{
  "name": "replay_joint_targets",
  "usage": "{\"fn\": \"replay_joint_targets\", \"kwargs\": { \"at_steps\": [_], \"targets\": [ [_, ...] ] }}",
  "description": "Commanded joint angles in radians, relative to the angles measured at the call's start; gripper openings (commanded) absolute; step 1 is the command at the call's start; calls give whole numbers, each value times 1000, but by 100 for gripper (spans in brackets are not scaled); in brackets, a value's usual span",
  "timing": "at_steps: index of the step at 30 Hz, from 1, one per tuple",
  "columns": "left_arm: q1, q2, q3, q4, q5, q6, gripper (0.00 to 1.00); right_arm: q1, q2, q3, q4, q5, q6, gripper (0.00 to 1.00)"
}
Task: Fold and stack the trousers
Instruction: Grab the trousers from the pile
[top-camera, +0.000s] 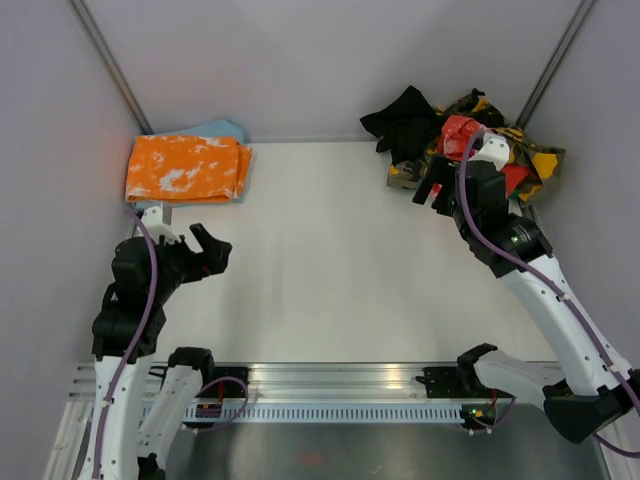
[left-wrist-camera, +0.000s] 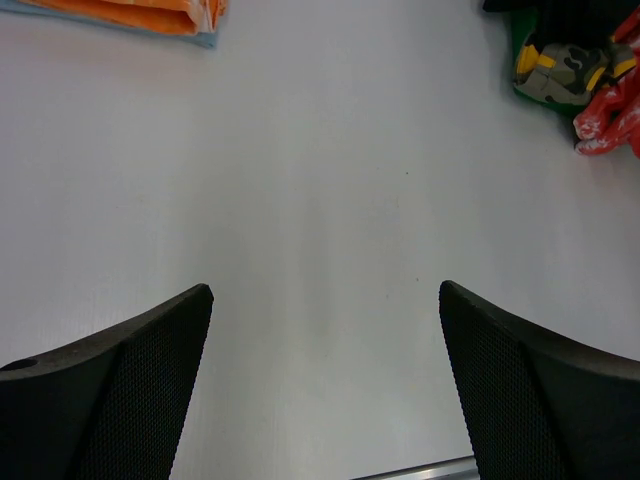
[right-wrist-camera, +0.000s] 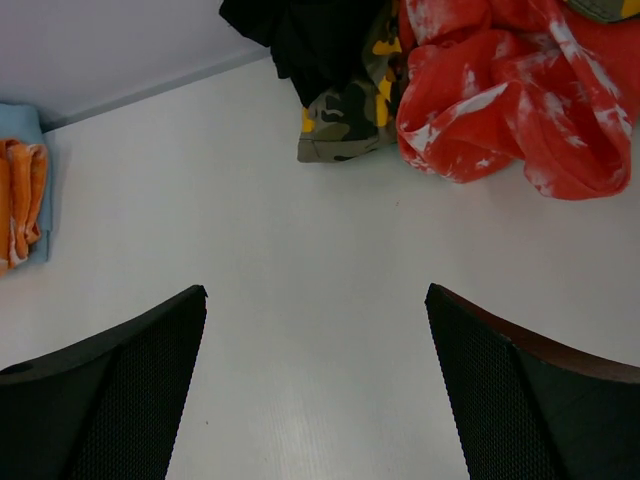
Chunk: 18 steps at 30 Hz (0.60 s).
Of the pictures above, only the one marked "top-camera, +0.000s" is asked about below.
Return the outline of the red white tie-dye trousers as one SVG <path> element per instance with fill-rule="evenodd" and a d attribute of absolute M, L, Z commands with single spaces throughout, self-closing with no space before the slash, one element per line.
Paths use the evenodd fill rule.
<path fill-rule="evenodd" d="M 441 135 L 436 147 L 437 153 L 453 161 L 460 162 L 471 136 L 478 131 L 482 131 L 483 133 L 489 131 L 491 133 L 498 133 L 496 129 L 490 130 L 485 124 L 471 117 L 461 115 L 450 116 L 442 126 Z M 516 191 L 520 187 L 520 184 L 529 176 L 530 168 L 516 164 L 515 145 L 511 140 L 508 140 L 507 143 L 509 159 L 499 161 L 497 166 L 505 175 L 507 196 L 514 197 L 514 191 Z"/>

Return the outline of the camouflage yellow green trousers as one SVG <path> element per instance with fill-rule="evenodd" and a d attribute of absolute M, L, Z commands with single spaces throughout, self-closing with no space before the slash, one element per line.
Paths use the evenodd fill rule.
<path fill-rule="evenodd" d="M 513 122 L 506 119 L 485 98 L 485 93 L 474 89 L 468 95 L 460 98 L 446 109 L 434 108 L 445 117 L 445 121 L 452 115 L 471 117 L 485 124 L 490 130 L 496 129 L 497 135 L 506 141 L 511 140 L 515 145 L 516 164 L 528 166 L 529 176 L 514 191 L 514 197 L 523 202 L 536 199 L 536 194 L 543 189 L 548 180 L 560 172 L 564 161 L 565 151 L 561 148 L 549 147 L 535 143 Z M 436 151 L 440 134 L 426 147 L 423 156 L 415 161 L 404 161 L 389 167 L 387 185 L 391 188 L 414 190 L 418 187 L 427 172 L 427 168 L 434 156 L 441 155 Z"/>

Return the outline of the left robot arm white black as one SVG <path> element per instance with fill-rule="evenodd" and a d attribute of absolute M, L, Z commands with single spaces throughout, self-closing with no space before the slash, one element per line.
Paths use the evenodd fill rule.
<path fill-rule="evenodd" d="M 115 248 L 113 281 L 92 325 L 95 400 L 82 479 L 165 478 L 188 405 L 196 396 L 210 395 L 218 383 L 210 350 L 178 347 L 150 412 L 143 411 L 165 304 L 180 286 L 223 273 L 232 246 L 200 223 L 189 227 L 197 251 L 167 227 L 153 232 L 144 222 L 138 226 L 139 236 Z"/>

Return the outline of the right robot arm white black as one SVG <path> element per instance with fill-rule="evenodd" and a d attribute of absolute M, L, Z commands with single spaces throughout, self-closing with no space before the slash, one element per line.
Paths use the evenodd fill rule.
<path fill-rule="evenodd" d="M 537 224 L 509 210 L 506 180 L 493 163 L 435 157 L 413 201 L 432 202 L 454 220 L 470 251 L 521 302 L 551 346 L 559 367 L 535 366 L 494 345 L 457 359 L 464 394 L 498 390 L 542 410 L 555 430 L 579 444 L 635 407 L 639 372 L 597 330 L 571 290 Z"/>

